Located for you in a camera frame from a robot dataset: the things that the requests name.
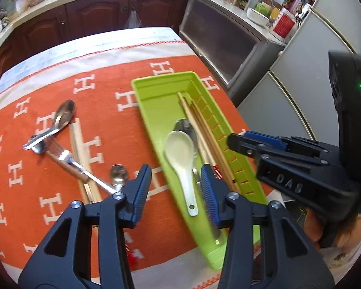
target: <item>white bowl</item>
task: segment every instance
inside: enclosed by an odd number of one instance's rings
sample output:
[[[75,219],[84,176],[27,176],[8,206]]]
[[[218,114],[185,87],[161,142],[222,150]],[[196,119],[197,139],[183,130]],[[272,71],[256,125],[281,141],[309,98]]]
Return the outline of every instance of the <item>white bowl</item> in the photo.
[[[269,19],[266,16],[262,15],[260,12],[257,12],[255,9],[248,8],[246,15],[249,20],[262,27],[266,26],[266,24],[269,22]]]

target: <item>white ceramic spoon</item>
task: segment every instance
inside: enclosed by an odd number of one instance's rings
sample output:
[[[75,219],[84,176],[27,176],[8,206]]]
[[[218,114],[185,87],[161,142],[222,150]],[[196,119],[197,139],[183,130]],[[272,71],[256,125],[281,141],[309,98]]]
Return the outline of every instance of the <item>white ceramic spoon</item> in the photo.
[[[168,134],[164,153],[178,175],[190,216],[198,215],[193,187],[194,151],[193,141],[183,131],[172,131]]]

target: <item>red stitching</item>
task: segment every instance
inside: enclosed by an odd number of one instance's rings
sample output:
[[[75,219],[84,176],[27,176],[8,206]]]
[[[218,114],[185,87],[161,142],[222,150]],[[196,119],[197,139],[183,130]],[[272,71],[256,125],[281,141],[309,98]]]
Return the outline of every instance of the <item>red stitching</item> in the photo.
[[[218,280],[220,280],[220,274],[216,275],[215,277],[203,282],[202,284],[193,287],[193,289],[205,289],[208,286],[211,286],[212,284],[214,284],[215,282],[217,282]]]
[[[86,57],[86,56],[89,56],[89,55],[94,55],[94,54],[99,54],[99,53],[102,53],[104,51],[112,51],[112,50],[125,50],[125,49],[131,49],[131,48],[137,48],[139,46],[151,46],[151,45],[160,45],[160,44],[166,44],[166,43],[186,43],[185,41],[183,40],[169,40],[169,41],[156,41],[156,42],[149,42],[149,43],[141,43],[141,44],[138,44],[138,45],[130,45],[130,46],[121,46],[119,48],[111,48],[111,49],[107,49],[107,50],[99,50],[99,51],[96,51],[96,52],[92,52],[92,53],[88,53],[88,54],[85,54],[85,55],[80,55],[78,57],[73,57],[71,59],[67,59],[65,61],[62,61],[62,62],[59,62],[59,63],[55,63],[54,65],[51,65],[51,66],[47,66],[45,68],[42,68],[41,70],[31,74],[31,75],[28,75],[26,77],[24,77],[23,79],[20,79],[18,80],[17,82],[15,82],[14,84],[10,85],[8,88],[6,88],[5,90],[3,90],[2,92],[0,92],[0,95],[4,92],[6,92],[6,90],[8,90],[9,88],[19,84],[20,82],[24,81],[24,80],[27,80],[28,78],[31,78],[37,74],[40,74],[41,72],[45,72],[47,69],[50,69],[50,68],[53,68],[53,67],[56,67],[56,66],[59,66],[63,63],[68,63],[74,59],[82,59],[83,57]]]

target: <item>chopsticks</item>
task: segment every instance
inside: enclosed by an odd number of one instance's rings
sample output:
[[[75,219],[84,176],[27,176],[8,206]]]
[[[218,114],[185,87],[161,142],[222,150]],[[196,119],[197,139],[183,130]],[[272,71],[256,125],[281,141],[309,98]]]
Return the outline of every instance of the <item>chopsticks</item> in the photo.
[[[191,112],[189,104],[187,103],[185,97],[182,96],[182,94],[180,92],[178,92],[178,98],[182,104],[182,107],[186,113],[186,116],[187,116],[191,126],[194,128],[195,133],[197,135],[199,153],[200,153],[200,156],[202,157],[203,164],[210,164],[213,167],[216,177],[218,179],[222,179],[222,175],[217,166],[216,160],[203,136],[203,133],[200,129],[200,126],[198,125],[198,122],[197,122],[194,114]]]
[[[191,105],[189,105],[185,97],[180,92],[178,92],[178,98],[190,124],[193,126],[197,134],[199,150],[203,163],[211,164],[213,170],[216,172],[217,178],[224,179],[231,191],[240,193],[241,191],[235,181],[234,174],[198,105],[194,100],[192,100]],[[203,151],[207,154],[206,160],[203,158]]]
[[[70,137],[72,153],[75,160],[84,166],[84,168],[90,170],[79,118],[76,118],[75,122],[70,124]],[[92,180],[87,179],[86,181],[83,181],[78,179],[78,184],[80,193],[86,204],[100,202],[103,200],[100,195],[99,188]]]

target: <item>orange tablecloth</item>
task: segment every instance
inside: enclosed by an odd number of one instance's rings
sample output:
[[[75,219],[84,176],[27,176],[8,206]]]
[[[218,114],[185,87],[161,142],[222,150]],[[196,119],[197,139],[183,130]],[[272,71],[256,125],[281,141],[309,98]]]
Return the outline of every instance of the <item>orange tablecloth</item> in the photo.
[[[0,259],[10,274],[21,271],[68,204],[81,200],[76,179],[50,158],[22,149],[31,135],[51,125],[53,112],[63,101],[73,99],[95,175],[109,181],[114,164],[125,165],[131,177],[143,163],[152,167],[153,182],[141,222],[125,231],[138,258],[133,273],[137,288],[168,288],[169,284],[180,289],[204,288],[218,280],[219,273],[207,267],[195,249],[174,204],[130,84],[139,77],[190,70],[203,80],[233,130],[247,130],[225,92],[183,41],[73,58],[34,73],[0,94]],[[70,71],[74,74],[65,77]],[[71,149],[68,129],[57,140]],[[96,251],[92,262],[96,278]]]

